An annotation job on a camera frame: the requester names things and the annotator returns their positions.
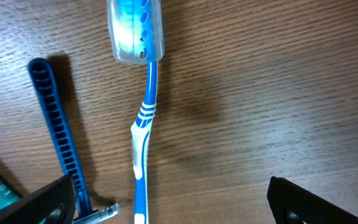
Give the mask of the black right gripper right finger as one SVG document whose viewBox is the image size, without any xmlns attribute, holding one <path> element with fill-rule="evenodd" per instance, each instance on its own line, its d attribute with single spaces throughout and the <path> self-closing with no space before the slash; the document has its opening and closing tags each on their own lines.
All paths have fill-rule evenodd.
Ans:
<svg viewBox="0 0 358 224">
<path fill-rule="evenodd" d="M 358 223 L 358 217 L 282 177 L 271 177 L 267 200 L 275 223 Z"/>
</svg>

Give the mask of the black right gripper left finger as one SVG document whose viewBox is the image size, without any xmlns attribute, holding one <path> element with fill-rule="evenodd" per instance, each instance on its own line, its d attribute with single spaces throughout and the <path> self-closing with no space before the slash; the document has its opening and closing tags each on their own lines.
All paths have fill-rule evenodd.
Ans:
<svg viewBox="0 0 358 224">
<path fill-rule="evenodd" d="M 0 224 L 72 223 L 77 190 L 73 177 L 64 175 L 0 210 Z"/>
</svg>

